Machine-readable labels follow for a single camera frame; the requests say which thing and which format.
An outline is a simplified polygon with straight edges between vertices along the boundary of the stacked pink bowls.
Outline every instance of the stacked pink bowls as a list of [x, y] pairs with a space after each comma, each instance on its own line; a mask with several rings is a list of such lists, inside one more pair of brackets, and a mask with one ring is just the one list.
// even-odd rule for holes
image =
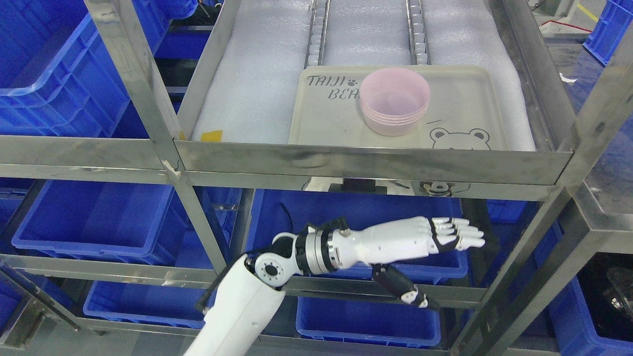
[[430, 97], [429, 83], [406, 68], [379, 69], [368, 75], [360, 86], [360, 107], [365, 123], [384, 136], [411, 132], [427, 111]]

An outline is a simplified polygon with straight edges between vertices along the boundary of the robot finger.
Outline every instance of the robot finger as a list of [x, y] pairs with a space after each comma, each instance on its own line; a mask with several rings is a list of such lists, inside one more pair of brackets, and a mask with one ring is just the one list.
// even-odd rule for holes
[[451, 218], [449, 217], [434, 217], [431, 218], [431, 221], [437, 225], [437, 224], [447, 224], [449, 221], [451, 221]]
[[455, 235], [438, 236], [437, 242], [439, 242], [440, 245], [446, 245], [447, 243], [455, 241], [456, 238], [457, 236]]
[[483, 231], [457, 231], [457, 235], [463, 238], [483, 238]]
[[479, 229], [474, 226], [458, 226], [457, 231], [458, 232], [477, 232], [479, 231]]
[[446, 223], [446, 224], [434, 224], [435, 225], [435, 229], [436, 230], [448, 230], [448, 229], [454, 229], [455, 226], [453, 224], [450, 223]]
[[446, 236], [446, 235], [450, 235], [452, 233], [455, 232], [455, 229], [442, 229], [442, 230], [437, 230], [436, 234], [438, 236]]
[[464, 251], [471, 247], [482, 247], [485, 243], [486, 241], [482, 238], [460, 236], [460, 241], [457, 243], [455, 250]]
[[470, 221], [468, 219], [460, 219], [457, 217], [452, 218], [451, 222], [455, 226], [469, 226], [470, 225]]

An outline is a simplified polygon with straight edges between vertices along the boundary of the blue plastic bin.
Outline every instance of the blue plastic bin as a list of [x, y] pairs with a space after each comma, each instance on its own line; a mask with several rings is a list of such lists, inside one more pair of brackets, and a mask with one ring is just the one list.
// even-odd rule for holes
[[[354, 230], [419, 215], [461, 216], [458, 201], [451, 198], [259, 190], [255, 194], [251, 210], [253, 219], [247, 250], [268, 246], [276, 234], [290, 231], [289, 218], [281, 203], [292, 217], [293, 233], [299, 232], [308, 222], [318, 225], [340, 216], [345, 216], [350, 228]], [[450, 251], [393, 265], [416, 283], [437, 284], [448, 278], [464, 277], [468, 273], [465, 251]], [[350, 269], [321, 276], [371, 279], [371, 275], [370, 267], [355, 265]]]
[[84, 314], [111, 321], [201, 329], [204, 315], [195, 308], [204, 289], [94, 282]]
[[491, 222], [514, 224], [518, 222], [528, 201], [521, 200], [492, 200], [486, 201]]
[[0, 333], [20, 301], [22, 297], [10, 285], [0, 281]]
[[609, 63], [633, 19], [633, 0], [607, 0], [584, 47], [603, 65]]
[[[550, 229], [534, 250], [537, 265], [545, 262], [561, 236], [558, 226]], [[562, 356], [633, 356], [633, 342], [597, 334], [577, 277], [563, 288], [548, 309]]]
[[[170, 23], [161, 8], [196, 0], [132, 2], [156, 51]], [[129, 97], [84, 2], [0, 4], [0, 134], [110, 137]]]
[[208, 32], [167, 32], [155, 57], [199, 60], [209, 35]]
[[11, 242], [52, 257], [173, 265], [188, 228], [171, 186], [48, 181]]
[[410, 305], [298, 298], [299, 334], [316, 340], [419, 348], [441, 338], [439, 313]]
[[32, 179], [0, 178], [0, 232], [22, 203], [31, 184]]
[[169, 18], [187, 18], [196, 12], [197, 0], [162, 0], [158, 4]]

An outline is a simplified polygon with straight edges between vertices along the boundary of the white robotic arm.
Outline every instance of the white robotic arm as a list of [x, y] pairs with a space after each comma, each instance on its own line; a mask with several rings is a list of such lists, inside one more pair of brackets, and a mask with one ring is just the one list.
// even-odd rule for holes
[[278, 234], [256, 258], [245, 254], [221, 280], [205, 325], [184, 356], [241, 356], [281, 305], [281, 287], [294, 274], [325, 274], [361, 262], [373, 278], [405, 303], [428, 301], [402, 273], [387, 265], [448, 250], [484, 245], [484, 233], [465, 219], [413, 217], [352, 231], [344, 219], [298, 235]]

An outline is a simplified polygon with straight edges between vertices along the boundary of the stainless steel shelf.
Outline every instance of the stainless steel shelf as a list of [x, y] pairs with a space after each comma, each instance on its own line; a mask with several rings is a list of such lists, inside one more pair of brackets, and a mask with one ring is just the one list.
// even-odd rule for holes
[[[421, 286], [443, 307], [475, 309], [450, 350], [342, 346], [329, 341], [267, 335], [262, 335], [258, 343], [301, 348], [348, 348], [350, 352], [364, 354], [369, 353], [368, 350], [394, 355], [555, 354], [548, 350], [514, 350], [511, 346], [593, 252], [630, 249], [625, 246], [630, 244], [623, 243], [629, 241], [633, 231], [629, 219], [599, 214], [596, 208], [591, 208], [590, 199], [582, 191], [574, 202], [569, 201], [582, 187], [583, 178], [632, 111], [633, 59], [626, 54], [633, 48], [633, 30], [625, 35], [619, 52], [605, 68], [583, 109], [575, 115], [525, 1], [489, 1], [501, 39], [522, 79], [537, 152], [202, 143], [186, 139], [193, 131], [207, 89], [227, 47], [240, 0], [224, 4], [178, 119], [167, 89], [160, 84], [156, 64], [147, 55], [150, 50], [131, 3], [127, 0], [85, 0], [85, 3], [151, 140], [0, 136], [2, 176], [172, 184], [217, 269], [224, 267], [224, 257], [197, 200], [194, 186], [301, 190], [312, 177], [348, 177], [403, 181], [412, 187], [411, 195], [425, 194], [422, 189], [415, 188], [421, 186], [420, 182], [441, 181], [468, 185], [468, 189], [454, 194], [460, 198], [543, 201], [490, 288]], [[498, 322], [490, 324], [483, 338], [475, 337], [479, 335], [479, 330], [489, 325], [488, 313], [499, 305], [507, 287], [561, 212], [561, 219], [567, 221], [570, 229], [556, 247], [556, 256], [552, 254], [534, 276], [529, 288]], [[593, 214], [590, 214], [593, 218], [585, 219], [589, 213]], [[598, 224], [602, 224], [603, 229], [597, 229]], [[246, 235], [246, 228], [241, 229], [241, 234]], [[232, 250], [233, 253], [240, 251], [240, 248]], [[16, 255], [0, 255], [0, 260], [14, 267], [15, 273], [26, 271], [82, 279], [203, 288], [215, 278], [212, 270]], [[25, 285], [25, 290], [52, 310], [54, 315], [77, 327], [186, 335], [197, 333], [190, 329], [81, 318], [45, 293], [28, 285]], [[382, 291], [362, 281], [296, 277], [288, 284], [288, 290], [291, 295], [385, 301]], [[352, 293], [341, 293], [341, 290]]]
[[208, 269], [2, 254], [0, 254], [0, 258], [16, 270], [51, 277], [87, 279], [91, 281], [207, 288], [216, 278], [215, 271]]

